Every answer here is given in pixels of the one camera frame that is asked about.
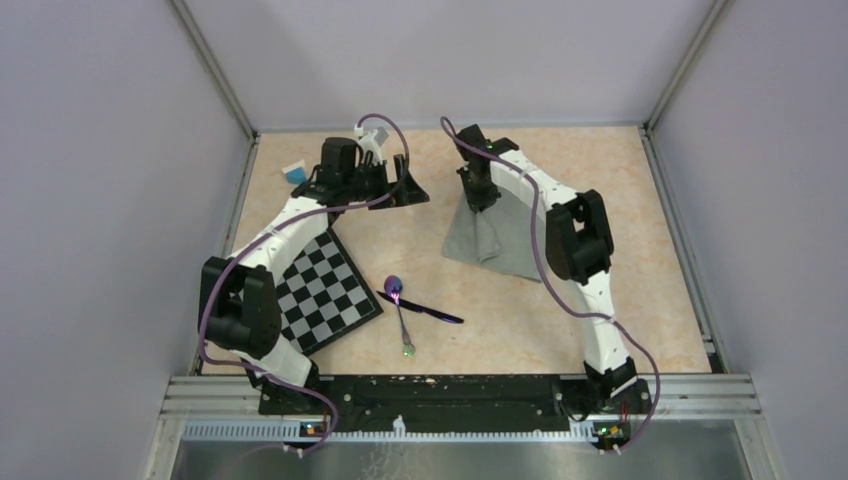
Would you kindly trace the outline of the grey cloth napkin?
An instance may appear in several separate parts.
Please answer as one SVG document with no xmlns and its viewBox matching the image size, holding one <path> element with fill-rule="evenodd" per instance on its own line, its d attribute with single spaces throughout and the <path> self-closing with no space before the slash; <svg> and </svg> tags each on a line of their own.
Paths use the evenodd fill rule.
<svg viewBox="0 0 848 480">
<path fill-rule="evenodd" d="M 441 254 L 486 270 L 541 281 L 531 246 L 531 209 L 501 189 L 495 204 L 482 212 L 471 210 L 461 196 Z"/>
</svg>

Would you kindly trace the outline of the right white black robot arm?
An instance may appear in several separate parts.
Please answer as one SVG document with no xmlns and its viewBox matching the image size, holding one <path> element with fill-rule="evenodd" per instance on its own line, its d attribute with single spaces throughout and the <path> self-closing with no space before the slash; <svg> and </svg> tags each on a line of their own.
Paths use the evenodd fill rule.
<svg viewBox="0 0 848 480">
<path fill-rule="evenodd" d="M 464 161 L 457 172 L 471 212 L 481 214 L 510 193 L 530 209 L 532 222 L 544 223 L 543 239 L 530 230 L 534 264 L 547 265 L 557 278 L 573 284 L 585 304 L 585 312 L 569 313 L 584 322 L 586 397 L 594 409 L 614 411 L 626 400 L 637 373 L 616 326 L 610 291 L 614 242 L 602 195 L 558 182 L 515 142 L 491 141 L 478 125 L 444 128 Z"/>
</svg>

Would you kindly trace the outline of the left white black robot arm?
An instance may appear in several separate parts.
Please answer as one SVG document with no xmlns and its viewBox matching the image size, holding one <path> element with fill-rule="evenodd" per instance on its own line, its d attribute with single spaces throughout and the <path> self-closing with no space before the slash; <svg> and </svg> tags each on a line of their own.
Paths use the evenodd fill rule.
<svg viewBox="0 0 848 480">
<path fill-rule="evenodd" d="M 364 139 L 327 138 L 307 180 L 247 246 L 202 267 L 199 340 L 238 356 L 237 366 L 283 385 L 283 401 L 297 413 L 319 404 L 317 369 L 282 334 L 277 283 L 297 256 L 343 212 L 405 206 L 411 155 L 386 161 Z"/>
</svg>

